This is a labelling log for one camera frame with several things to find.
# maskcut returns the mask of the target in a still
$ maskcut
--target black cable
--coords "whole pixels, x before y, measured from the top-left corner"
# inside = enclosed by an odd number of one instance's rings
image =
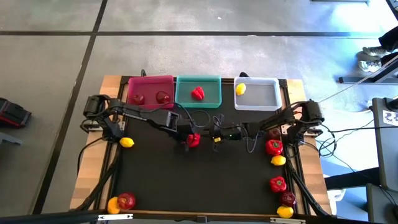
[[[305,144],[308,144],[309,146],[312,146],[315,150],[317,150],[318,152],[319,152],[319,150],[318,150],[318,148],[316,148],[313,144],[311,144],[311,143],[309,143],[309,142],[305,142]],[[356,172],[348,163],[346,163],[345,161],[343,161],[343,160],[341,160],[339,157],[337,157],[335,154],[334,154],[334,152],[332,152],[332,151],[330,151],[328,148],[325,148],[327,151],[329,151],[329,154],[331,154],[331,156],[334,156],[336,159],[338,159],[340,162],[342,162],[342,163],[344,163],[344,164],[346,164],[347,166],[348,166],[348,168],[349,169],[351,169],[351,171],[354,173],[354,174],[358,174],[358,175],[360,175],[360,176],[362,176],[362,177],[365,177],[366,179],[368,179],[369,181],[370,181],[370,183],[372,183],[372,179],[370,178],[370,177],[368,177],[368,176],[366,176],[366,175],[364,175],[364,174],[361,174],[361,173],[358,173],[358,172]],[[394,205],[397,205],[396,204],[396,201],[394,200],[394,198],[393,198],[393,196],[386,190],[386,189],[384,189],[382,186],[380,186],[380,185],[378,185],[378,187],[380,188],[380,190],[381,190],[381,192],[384,194],[384,196],[388,199],[388,201],[390,201],[392,204],[394,204]]]
[[[330,133],[340,133],[343,131],[352,131],[352,130],[365,130],[365,129],[382,129],[382,128],[398,128],[398,126],[388,126],[388,127],[372,127],[372,128],[349,128],[349,129],[343,129],[343,130],[338,130],[338,131],[329,131]]]
[[[194,122],[194,120],[192,119],[191,114],[188,112],[188,110],[187,110],[184,106],[182,106],[180,103],[176,103],[176,102],[164,103],[164,104],[160,105],[158,108],[153,109],[153,110],[135,110],[135,109],[131,109],[131,108],[127,108],[127,110],[135,111],[135,112],[137,112],[137,113],[153,113],[153,112],[155,112],[155,111],[161,110],[162,108],[164,108],[165,106],[170,105],[170,104],[177,105],[178,107],[180,107],[181,109],[183,109],[184,112],[185,112],[185,114],[188,116],[188,119],[190,120],[190,122],[192,123],[193,126],[195,126],[195,127],[197,127],[197,128],[204,128],[204,127],[208,126],[208,124],[210,124],[210,121],[211,121],[210,115],[209,115],[206,111],[198,110],[198,112],[205,113],[205,114],[207,115],[207,117],[208,117],[208,122],[206,123],[206,125],[199,126],[199,125],[195,124],[195,122]],[[123,107],[122,107],[122,106],[113,106],[113,107],[111,107],[111,108],[107,108],[106,110],[104,110],[104,111],[102,111],[102,112],[96,114],[95,116],[101,115],[101,114],[104,113],[105,111],[111,110],[111,109],[113,109],[113,108],[123,108]]]
[[[303,124],[318,124],[319,123],[318,121],[306,122],[306,121],[302,121],[300,119],[295,119],[295,121],[299,122],[299,123],[303,123]]]
[[[208,120],[207,123],[206,123],[205,125],[197,125],[197,124],[193,123],[193,125],[194,125],[195,127],[197,127],[197,128],[205,128],[205,127],[207,127],[207,126],[210,124],[211,119],[210,119],[209,113],[207,113],[207,112],[204,111],[204,110],[196,110],[196,111],[194,111],[194,112],[191,113],[191,116],[193,116],[195,113],[204,113],[204,114],[207,116],[207,120]]]
[[[293,156],[290,155],[289,148],[286,150],[286,159],[293,159],[299,154],[299,144],[296,142],[293,147]]]
[[[258,131],[257,134],[256,134],[256,138],[254,140],[253,147],[251,149],[249,149],[249,133],[248,133],[247,129],[243,125],[238,125],[237,124],[237,125],[232,125],[232,126],[220,126],[218,124],[218,123],[221,123],[220,119],[218,119],[218,117],[216,117],[216,116],[213,116],[213,122],[214,122],[215,126],[221,128],[221,129],[233,129],[233,128],[241,128],[241,129],[243,129],[244,135],[245,135],[245,138],[246,138],[246,145],[245,145],[246,151],[248,153],[252,153],[254,151],[254,148],[256,147],[257,138],[259,137],[260,131]]]
[[[368,122],[368,123],[365,124],[364,126],[360,127],[359,129],[352,130],[352,132],[350,132],[350,133],[348,133],[348,134],[342,135],[342,137],[338,138],[337,140],[336,140],[335,135],[333,134],[333,132],[331,132],[330,129],[329,129],[328,127],[326,127],[325,125],[322,124],[322,126],[325,127],[325,128],[327,128],[328,132],[331,133],[332,138],[328,138],[328,139],[325,140],[325,141],[317,141],[317,142],[319,142],[319,143],[321,144],[321,146],[320,146],[320,148],[319,148],[319,156],[326,157],[326,158],[327,158],[327,157],[333,156],[333,154],[334,154],[335,151],[336,151],[337,142],[338,142],[338,141],[340,141],[341,139],[343,139],[345,136],[348,136],[348,135],[350,135],[350,134],[353,134],[355,131],[358,131],[358,130],[360,130],[361,128],[366,127],[367,125],[369,125],[370,123],[372,123],[372,121],[373,121],[373,120],[371,120],[370,122]],[[328,148],[328,147],[331,146],[332,144],[334,144],[333,150],[332,150],[330,153],[328,153],[328,154],[322,154],[322,150]]]
[[[79,175],[79,170],[80,170],[80,160],[81,160],[81,156],[83,155],[84,150],[85,150],[86,148],[88,148],[90,145],[92,145],[92,144],[98,142],[98,141],[101,140],[101,139],[103,139],[103,137],[100,137],[100,138],[98,138],[98,139],[95,139],[94,141],[88,143],[85,147],[83,147],[83,149],[80,150],[79,157],[78,157],[78,159],[77,159],[77,174],[78,174],[78,175]]]
[[[88,133],[88,129],[85,127],[85,122],[86,121],[89,121],[90,119],[85,119],[84,121],[82,121],[81,122],[81,124],[80,124],[80,128],[85,132],[85,133]]]
[[[374,120],[369,121],[368,124],[365,124],[364,126],[362,126],[362,127],[360,127],[360,128],[364,128],[364,127],[368,126],[370,123],[372,123],[372,121],[374,121]],[[348,133],[348,134],[344,134],[342,137],[340,137],[340,138],[338,138],[338,139],[336,140],[336,143],[337,143],[340,139],[344,138],[345,136],[350,135],[350,134],[353,134],[354,132],[359,131],[359,130],[360,130],[360,129],[353,130],[352,132],[350,132],[350,133]]]
[[[116,165],[120,161],[120,156],[121,156],[120,152],[121,152],[120,147],[117,147],[115,155],[113,157],[113,161],[109,165],[108,170],[105,172],[104,176],[98,181],[93,191],[91,191],[91,193],[89,194],[89,196],[87,196],[87,198],[83,201],[83,203],[79,207],[72,210],[82,211],[89,209],[90,205],[94,202],[96,196],[101,192],[101,189],[104,187],[105,183],[108,181],[108,179],[116,170]]]

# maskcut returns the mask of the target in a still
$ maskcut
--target wooden table frame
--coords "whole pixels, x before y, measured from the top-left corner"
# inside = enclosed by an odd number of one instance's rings
[[[121,82],[122,76],[115,75],[106,75],[104,77],[101,89],[99,91],[100,94],[109,95],[112,98],[116,98],[119,92],[119,86]],[[286,80],[288,94],[290,102],[302,101],[305,100],[305,93],[303,89],[303,83],[301,80]],[[126,91],[127,85],[125,85],[125,89],[122,94],[123,101],[126,101]],[[282,91],[282,99],[284,99],[285,93]],[[89,133],[87,138],[87,143],[92,142],[95,139],[101,137],[102,132],[92,132]],[[315,145],[315,139],[309,136],[305,136],[305,141]],[[104,161],[104,155],[106,150],[106,141],[99,141],[96,144],[88,147],[85,150],[85,153],[81,160],[80,171],[76,180],[75,190],[73,192],[72,200],[70,203],[70,208],[76,208],[79,206],[84,199],[90,194],[90,192],[94,189],[95,185],[98,183],[101,168]],[[114,151],[116,150],[116,145],[114,144],[111,153],[111,161],[112,156],[114,155]],[[300,146],[300,159],[302,164],[302,170],[304,173],[304,180],[307,188],[315,198],[315,200],[322,206],[322,208],[331,213],[331,208],[329,204],[328,195],[326,192],[326,185],[323,178],[323,172],[320,165],[320,160],[318,156],[318,152],[312,149],[309,146]],[[108,195],[109,189],[109,180],[103,188],[101,201],[99,203],[99,208],[106,207],[106,199]],[[303,198],[300,193],[300,189],[294,183],[295,194],[297,197],[297,211],[299,214],[304,214],[304,206],[303,206]],[[136,210],[131,211],[134,214],[143,214],[143,215],[191,215],[191,213],[187,212],[161,212],[161,211],[142,211]],[[216,216],[216,217],[225,217],[226,215],[235,216],[235,217],[252,217],[252,218],[261,218],[261,217],[274,217],[275,215],[256,215],[256,214],[219,214],[219,213],[194,213],[195,215],[204,215],[204,216]]]

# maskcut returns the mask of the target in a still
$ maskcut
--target wire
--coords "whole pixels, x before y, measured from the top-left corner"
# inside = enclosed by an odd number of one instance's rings
[[[193,125],[194,125],[195,127],[197,127],[197,128],[205,128],[205,127],[207,127],[207,126],[210,124],[211,119],[210,119],[209,113],[207,113],[207,112],[204,111],[204,110],[197,110],[197,111],[192,112],[192,113],[191,113],[191,116],[193,116],[195,113],[204,113],[204,114],[207,116],[207,120],[208,120],[207,123],[206,123],[205,125],[197,125],[197,124],[193,123]]]
[[[244,135],[245,135],[245,138],[246,138],[246,145],[245,145],[246,151],[248,153],[252,153],[254,151],[254,148],[256,147],[257,138],[259,137],[260,131],[258,131],[257,134],[256,134],[256,138],[254,140],[253,147],[251,149],[249,149],[249,133],[248,133],[247,129],[243,125],[238,125],[237,124],[237,125],[232,125],[232,126],[220,126],[218,123],[221,123],[221,121],[220,121],[220,119],[218,119],[217,116],[213,116],[213,122],[214,122],[215,126],[221,128],[221,129],[233,129],[233,128],[241,128],[241,129],[243,129]]]
[[[307,144],[307,145],[309,145],[309,146],[311,146],[312,148],[314,148],[315,150],[317,150],[318,152],[320,152],[320,150],[318,150],[318,148],[316,147],[316,146],[314,146],[313,144],[311,144],[311,143],[309,143],[309,142],[304,142],[304,144]],[[373,180],[370,178],[370,177],[368,177],[368,176],[366,176],[366,175],[364,175],[364,174],[361,174],[361,173],[358,173],[358,172],[356,172],[348,163],[346,163],[345,161],[343,161],[342,159],[340,159],[339,157],[337,157],[335,154],[334,154],[334,152],[332,152],[332,151],[330,151],[328,148],[325,148],[327,151],[329,151],[329,153],[331,154],[331,156],[333,156],[333,157],[335,157],[336,159],[338,159],[340,162],[342,162],[342,163],[344,163],[344,164],[346,164],[347,166],[348,166],[348,168],[349,169],[351,169],[351,171],[354,173],[354,174],[357,174],[357,175],[360,175],[360,176],[362,176],[362,177],[365,177],[366,179],[368,179],[369,180],[369,182],[371,183],[371,184],[374,184],[373,183]],[[388,201],[390,201],[391,203],[393,203],[394,205],[397,205],[396,204],[396,201],[394,200],[394,198],[393,198],[393,196],[386,190],[386,189],[384,189],[382,186],[380,186],[380,185],[377,185],[379,188],[380,188],[380,190],[381,190],[381,192],[384,194],[384,196],[386,196],[386,198],[388,199]]]
[[[180,107],[181,109],[183,109],[184,112],[185,112],[185,114],[187,114],[188,119],[190,120],[191,124],[192,124],[194,127],[197,127],[197,128],[204,128],[204,127],[206,127],[206,126],[208,126],[208,125],[210,124],[210,121],[211,121],[210,115],[209,115],[206,111],[198,110],[198,111],[194,111],[194,112],[192,113],[192,114],[194,114],[194,113],[196,113],[196,112],[201,112],[201,113],[205,113],[205,114],[207,115],[207,117],[208,117],[208,122],[206,123],[206,125],[201,125],[201,126],[200,126],[200,125],[195,124],[195,122],[194,122],[194,120],[192,119],[191,114],[188,112],[188,110],[187,110],[184,106],[182,106],[181,104],[176,103],[176,102],[164,103],[164,104],[160,105],[158,108],[153,109],[153,110],[135,110],[135,109],[131,109],[131,108],[128,108],[127,110],[132,110],[132,111],[135,111],[135,112],[138,112],[138,113],[153,113],[153,112],[155,112],[155,111],[161,110],[162,108],[164,108],[165,106],[170,105],[170,104],[177,105],[178,107]],[[112,108],[109,108],[109,110],[110,110],[110,109],[113,109],[113,108],[123,108],[123,107],[122,107],[122,106],[114,106],[114,107],[112,107]]]
[[[349,220],[349,218],[342,217],[341,215],[336,215],[336,217]]]
[[[364,128],[364,127],[368,126],[370,123],[372,123],[372,121],[374,121],[374,120],[369,121],[369,123],[365,124],[364,126],[362,126],[362,127],[360,127],[360,128]],[[356,132],[356,131],[359,131],[359,129],[353,130],[352,132],[350,132],[350,133],[348,133],[348,134],[344,134],[342,137],[340,137],[340,138],[337,139],[336,143],[337,143],[340,139],[344,138],[344,137],[347,136],[347,135],[353,134],[353,133]]]
[[[330,99],[330,98],[332,98],[332,97],[334,97],[334,96],[336,96],[336,95],[338,95],[338,94],[340,94],[340,93],[342,93],[342,92],[348,90],[348,89],[351,88],[351,87],[354,87],[354,86],[356,86],[356,85],[359,85],[359,84],[362,83],[363,81],[365,81],[365,80],[367,80],[368,78],[371,78],[372,76],[374,76],[375,73],[381,71],[382,68],[386,68],[386,67],[387,67],[389,64],[391,64],[395,59],[398,59],[398,55],[395,56],[395,57],[394,57],[393,59],[391,59],[390,61],[388,61],[386,64],[384,64],[378,71],[376,71],[376,72],[374,72],[374,73],[372,73],[372,74],[370,74],[370,75],[364,77],[364,78],[361,79],[359,82],[357,82],[357,83],[355,83],[355,84],[352,84],[352,85],[350,85],[349,87],[347,87],[347,88],[345,88],[345,89],[343,89],[343,90],[341,90],[341,91],[338,91],[337,93],[335,93],[335,94],[333,94],[333,95],[331,95],[331,96],[326,97],[325,99],[319,101],[319,103],[322,103],[323,101],[328,100],[328,99]]]
[[[103,137],[100,137],[98,139],[95,139],[94,141],[88,143],[85,147],[83,147],[83,149],[81,149],[80,153],[79,153],[79,157],[77,159],[77,174],[79,175],[79,170],[80,170],[80,160],[81,160],[81,156],[83,155],[83,152],[85,149],[87,149],[90,145],[98,142],[99,140],[103,139]]]
[[[352,131],[352,130],[365,130],[365,129],[382,129],[382,128],[398,128],[398,126],[386,126],[386,127],[371,127],[371,128],[349,128],[349,129],[343,129],[343,130],[338,130],[338,131],[329,131],[330,133],[340,133],[343,131]]]
[[[105,183],[108,181],[109,177],[114,174],[114,172],[117,168],[117,165],[119,164],[119,162],[121,160],[120,157],[121,157],[121,148],[117,147],[112,163],[109,165],[108,169],[106,170],[106,172],[104,173],[102,178],[100,178],[97,185],[91,191],[89,196],[87,196],[87,198],[83,201],[83,203],[79,207],[72,209],[72,210],[83,211],[83,210],[89,209],[90,205],[94,202],[96,196],[102,191],[102,189],[103,189]]]
[[[332,111],[336,111],[339,113],[346,113],[346,114],[362,114],[362,113],[368,113],[371,110],[370,109],[366,109],[366,110],[362,110],[362,111],[343,111],[343,110],[337,110],[337,109],[332,109],[332,108],[327,108],[327,107],[321,107],[324,110],[332,110]]]
[[[84,121],[82,121],[81,124],[80,124],[80,128],[81,128],[85,133],[88,133],[88,131],[89,131],[89,130],[86,128],[86,126],[85,126],[85,122],[86,122],[86,121],[89,121],[89,120],[90,120],[90,119],[87,118],[87,119],[85,119]]]
[[[330,156],[332,156],[332,155],[335,153],[335,151],[336,151],[336,149],[337,149],[336,136],[335,136],[334,133],[330,132],[330,129],[329,129],[327,126],[325,126],[324,124],[321,124],[321,126],[323,126],[324,128],[326,128],[326,129],[328,130],[328,132],[331,134],[331,138],[329,138],[329,139],[327,139],[326,141],[323,142],[323,144],[322,144],[321,147],[319,148],[319,156],[322,156],[322,157],[330,157]],[[327,141],[329,141],[330,139],[333,139],[333,141],[332,141],[331,143],[328,142],[329,145],[323,146],[323,145],[324,145]],[[329,151],[329,149],[328,149],[327,147],[329,147],[329,146],[332,145],[332,144],[334,144],[333,150],[332,150],[332,151]],[[323,150],[323,149],[327,149],[330,153],[328,153],[328,154],[322,154],[322,150]]]
[[[293,154],[293,156],[291,156],[289,150],[285,150],[286,159],[293,159],[293,158],[295,158],[295,157],[299,154],[299,144],[296,143],[296,144],[294,144],[294,145],[292,145],[292,146],[293,146],[293,152],[294,152],[294,154]]]

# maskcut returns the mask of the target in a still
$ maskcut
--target gray concrete floor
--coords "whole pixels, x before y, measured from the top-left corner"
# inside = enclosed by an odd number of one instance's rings
[[[1,1],[0,30],[92,30],[100,0]],[[127,1],[109,0],[100,30],[223,30],[264,32],[371,32],[398,25],[383,0],[365,3],[298,1]],[[1,146],[0,216],[30,212],[49,159],[57,130],[80,69],[89,37],[0,36],[0,96],[33,112],[30,125],[5,130],[23,146]],[[365,75],[356,62],[362,46],[377,39],[329,37],[97,37],[73,111],[44,212],[69,208],[76,179],[76,160],[86,142],[78,125],[87,96],[97,94],[104,75],[212,74],[299,78],[307,98],[322,100],[346,85],[338,76]],[[373,97],[396,96],[396,86],[356,86],[325,101],[326,124],[333,129],[357,127],[370,121],[360,111]],[[353,158],[377,164],[372,132],[341,140],[338,156],[355,168]]]

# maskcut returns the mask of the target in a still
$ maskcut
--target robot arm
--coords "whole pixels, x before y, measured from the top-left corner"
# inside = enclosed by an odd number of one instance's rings
[[[185,141],[189,134],[193,134],[192,122],[183,119],[178,113],[162,109],[145,111],[139,106],[123,103],[107,95],[88,97],[83,115],[87,120],[96,121],[103,129],[103,137],[112,142],[123,138],[124,131],[121,131],[118,123],[111,121],[109,118],[111,115],[122,115],[147,122],[153,128],[165,131],[178,142]]]
[[[294,111],[299,107],[302,109],[302,117],[300,119],[296,119]],[[285,124],[291,125],[287,132],[289,143],[293,144],[298,138],[302,140],[303,134],[309,128],[319,126],[325,120],[320,111],[319,104],[312,100],[289,105],[280,113],[260,122],[225,124],[223,122],[223,118],[222,114],[213,118],[214,124],[210,128],[210,137],[215,140],[214,149],[216,149],[216,145],[221,144],[224,139],[242,140],[243,138],[249,138],[250,140],[254,140],[258,133],[265,132]]]

